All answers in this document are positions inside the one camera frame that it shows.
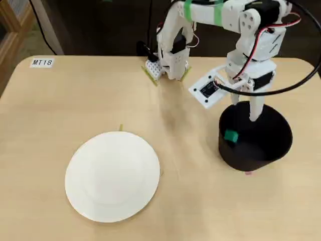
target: black container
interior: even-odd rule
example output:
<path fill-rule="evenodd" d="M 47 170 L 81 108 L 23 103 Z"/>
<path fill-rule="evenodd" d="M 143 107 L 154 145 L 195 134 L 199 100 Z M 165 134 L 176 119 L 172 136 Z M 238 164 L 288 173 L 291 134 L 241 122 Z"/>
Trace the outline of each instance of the black container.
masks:
<path fill-rule="evenodd" d="M 240 171 L 254 171 L 284 157 L 292 145 L 292 131 L 286 119 L 264 105 L 256 122 L 250 117 L 250 103 L 229 106 L 219 123 L 219 151 L 223 160 Z M 236 143 L 224 139 L 225 131 L 238 133 Z"/>

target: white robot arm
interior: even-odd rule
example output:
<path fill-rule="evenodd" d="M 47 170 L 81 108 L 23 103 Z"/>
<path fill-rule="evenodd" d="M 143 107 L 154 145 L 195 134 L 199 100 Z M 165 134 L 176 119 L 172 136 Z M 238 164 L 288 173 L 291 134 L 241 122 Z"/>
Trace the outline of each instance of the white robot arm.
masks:
<path fill-rule="evenodd" d="M 169 79 L 181 79 L 188 68 L 190 49 L 186 43 L 192 41 L 196 23 L 216 25 L 241 37 L 236 50 L 228 53 L 226 65 L 199 79 L 190 88 L 191 94 L 205 108 L 210 108 L 228 93 L 219 89 L 216 82 L 235 90 L 266 91 L 276 70 L 270 59 L 279 53 L 286 27 L 290 26 L 282 24 L 282 18 L 291 9 L 292 5 L 285 0 L 174 0 L 163 27 L 157 30 L 158 61 L 147 61 L 146 69 L 155 80 L 164 73 Z M 224 68 L 228 79 L 219 74 Z M 239 96 L 231 97 L 233 104 L 237 104 Z M 264 97 L 250 98 L 252 121 L 258 119 L 263 105 Z"/>

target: green tape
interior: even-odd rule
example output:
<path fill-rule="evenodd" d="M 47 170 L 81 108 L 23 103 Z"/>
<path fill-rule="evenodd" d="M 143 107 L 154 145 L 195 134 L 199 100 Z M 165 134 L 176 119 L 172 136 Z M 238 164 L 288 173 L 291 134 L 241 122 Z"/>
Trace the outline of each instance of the green tape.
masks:
<path fill-rule="evenodd" d="M 152 81 L 152 83 L 155 85 L 155 86 L 158 86 L 158 83 L 156 80 L 154 80 L 154 78 L 149 74 L 149 72 L 147 71 L 147 69 L 145 69 L 143 66 L 141 67 L 142 70 L 145 72 L 145 74 L 149 77 L 149 79 Z"/>
<path fill-rule="evenodd" d="M 219 0 L 219 3 L 214 6 L 214 24 L 216 26 L 222 26 L 222 8 L 223 0 Z"/>
<path fill-rule="evenodd" d="M 183 74 L 180 82 L 183 82 L 183 81 L 184 81 L 184 79 L 185 79 L 186 75 L 189 73 L 190 69 L 191 69 L 191 67 L 189 67 L 189 68 L 185 71 L 185 73 Z"/>
<path fill-rule="evenodd" d="M 184 2 L 184 16 L 187 19 L 187 21 L 191 22 L 192 17 L 191 17 L 191 3 L 192 0 L 186 0 Z"/>

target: green cube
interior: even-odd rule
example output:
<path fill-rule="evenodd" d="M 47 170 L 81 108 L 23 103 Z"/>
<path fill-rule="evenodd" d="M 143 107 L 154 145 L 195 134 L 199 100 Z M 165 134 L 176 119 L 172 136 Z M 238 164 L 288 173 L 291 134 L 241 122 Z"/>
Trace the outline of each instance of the green cube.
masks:
<path fill-rule="evenodd" d="M 224 135 L 225 140 L 237 143 L 238 138 L 239 138 L 239 134 L 237 132 L 232 130 L 225 131 L 225 135 Z"/>

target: white plate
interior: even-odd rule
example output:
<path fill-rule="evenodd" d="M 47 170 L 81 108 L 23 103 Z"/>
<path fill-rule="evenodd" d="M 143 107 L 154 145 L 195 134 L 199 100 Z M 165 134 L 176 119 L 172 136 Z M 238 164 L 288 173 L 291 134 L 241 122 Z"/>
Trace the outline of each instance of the white plate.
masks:
<path fill-rule="evenodd" d="M 142 210 L 156 192 L 159 162 L 153 148 L 127 132 L 108 132 L 83 144 L 66 170 L 67 197 L 77 212 L 116 222 Z"/>

